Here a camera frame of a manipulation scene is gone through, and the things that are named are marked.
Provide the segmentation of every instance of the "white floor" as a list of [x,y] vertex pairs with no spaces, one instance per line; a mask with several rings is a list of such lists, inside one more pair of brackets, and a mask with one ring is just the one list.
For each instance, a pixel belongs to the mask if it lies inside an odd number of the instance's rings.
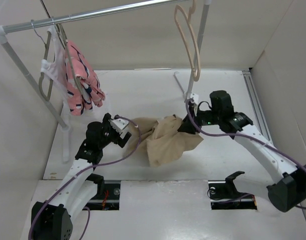
[[[66,164],[62,163],[62,132],[57,129],[43,179],[63,179],[85,139],[87,123],[101,121],[107,111],[113,116],[119,114],[128,118],[161,118],[173,114],[184,118],[185,105],[182,92],[173,77],[174,71],[99,71],[101,88],[108,92],[106,105],[97,108],[89,118],[71,117],[71,161]],[[183,84],[187,85],[190,71],[177,71],[180,72]],[[203,70],[200,80],[194,83],[193,91],[199,94],[200,101],[209,101],[209,94],[215,90],[226,90],[231,95],[235,110],[255,121],[241,71]],[[221,132],[217,126],[203,129],[210,133]],[[120,159],[123,152],[124,149],[112,144],[104,149],[101,162]],[[246,174],[252,171],[256,179],[269,178],[253,156],[230,137],[205,137],[195,150],[185,152],[179,160],[161,167],[149,167],[145,155],[134,155],[118,164],[98,167],[96,173],[103,175],[106,180],[219,180],[239,170]]]
[[[31,207],[44,201],[59,180],[38,183]],[[300,209],[287,213],[256,198],[258,210],[211,210],[206,180],[122,181],[120,210],[91,211],[83,240],[306,240]],[[78,240],[87,220],[83,211],[73,223]],[[21,240],[28,239],[31,214]]]

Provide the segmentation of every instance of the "hanger hook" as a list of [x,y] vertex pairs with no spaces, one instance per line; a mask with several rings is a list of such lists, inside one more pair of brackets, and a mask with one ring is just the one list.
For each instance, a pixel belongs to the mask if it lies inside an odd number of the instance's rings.
[[54,16],[51,16],[51,19],[52,19],[53,25],[55,26],[55,23],[54,23]]
[[38,32],[36,31],[33,22],[34,22],[34,20],[32,19],[32,20],[31,20],[31,25],[32,25],[32,28],[33,28],[35,34],[42,40],[42,42],[43,42],[44,45],[46,46],[47,44],[45,43],[45,41],[43,40],[43,38],[42,38],[42,37],[38,34]]

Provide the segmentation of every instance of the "white wall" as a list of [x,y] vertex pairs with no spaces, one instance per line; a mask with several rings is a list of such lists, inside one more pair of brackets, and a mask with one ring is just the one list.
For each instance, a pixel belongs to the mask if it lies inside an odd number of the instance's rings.
[[[0,0],[1,25],[45,17],[38,0]],[[7,37],[38,79],[44,54],[41,40],[32,30]],[[61,99],[56,92],[52,102],[60,110]],[[45,169],[55,127],[53,116],[0,46],[0,240],[16,240],[21,236],[31,197]]]
[[[57,17],[145,0],[43,1],[50,15]],[[204,1],[197,2],[192,17],[196,34]],[[202,66],[253,67],[291,2],[213,0],[201,51]],[[191,4],[192,1],[180,3],[186,9]],[[67,36],[81,48],[97,70],[188,68],[187,53],[174,22],[175,6],[173,3],[65,23],[64,28]]]
[[274,144],[306,164],[306,0],[292,2],[252,76]]

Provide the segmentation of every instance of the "beige hanger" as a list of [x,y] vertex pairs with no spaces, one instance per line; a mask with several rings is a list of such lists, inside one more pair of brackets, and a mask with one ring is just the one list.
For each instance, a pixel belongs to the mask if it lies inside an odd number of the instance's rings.
[[[183,7],[180,6],[180,5],[176,5],[175,11],[174,11],[175,24],[177,26],[177,29],[178,29],[179,33],[181,34],[181,37],[182,37],[182,40],[183,40],[183,43],[184,43],[184,46],[185,46],[185,49],[186,49],[186,52],[187,52],[189,64],[190,64],[192,72],[193,72],[193,80],[195,82],[197,82],[200,79],[200,75],[201,75],[200,52],[199,52],[199,48],[198,48],[197,37],[196,37],[196,34],[195,34],[194,29],[193,29],[192,24],[191,24],[191,16],[195,12],[196,8],[197,8],[197,0],[193,0],[192,6],[188,10],[188,14],[185,12]],[[190,32],[191,37],[192,37],[192,41],[193,41],[193,45],[194,45],[194,49],[195,49],[195,54],[196,54],[196,57],[197,57],[196,58],[197,59],[196,68],[194,66],[194,55],[192,55],[192,53],[190,51],[190,47],[189,47],[187,38],[185,37],[185,34],[184,34],[184,32],[182,30],[182,27],[181,27],[181,25],[179,23],[179,20],[178,20],[178,16],[177,16],[178,11],[180,11],[183,14],[184,19],[185,19],[186,24],[187,24],[187,27],[188,27],[189,32]]]

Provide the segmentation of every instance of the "red wire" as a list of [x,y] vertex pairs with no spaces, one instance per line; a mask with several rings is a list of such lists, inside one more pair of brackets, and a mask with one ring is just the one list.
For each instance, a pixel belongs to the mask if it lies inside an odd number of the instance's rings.
[[102,201],[103,210],[104,210],[105,204],[107,203],[107,199],[108,199],[108,196],[109,196],[109,190],[106,190],[106,192],[104,194],[105,194],[105,198]]

